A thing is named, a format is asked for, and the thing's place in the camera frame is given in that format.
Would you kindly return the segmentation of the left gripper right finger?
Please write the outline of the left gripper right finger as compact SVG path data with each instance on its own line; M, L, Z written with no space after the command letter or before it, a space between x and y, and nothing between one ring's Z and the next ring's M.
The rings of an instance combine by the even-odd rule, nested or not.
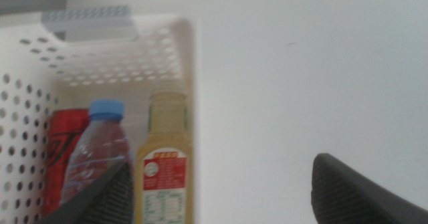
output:
M313 162L311 205L318 223L427 224L427 210L328 153Z

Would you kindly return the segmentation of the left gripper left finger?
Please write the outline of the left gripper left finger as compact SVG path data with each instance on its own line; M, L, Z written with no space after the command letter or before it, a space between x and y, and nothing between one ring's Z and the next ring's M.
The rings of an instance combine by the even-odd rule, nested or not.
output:
M38 224L129 224L134 213L131 169L121 161Z

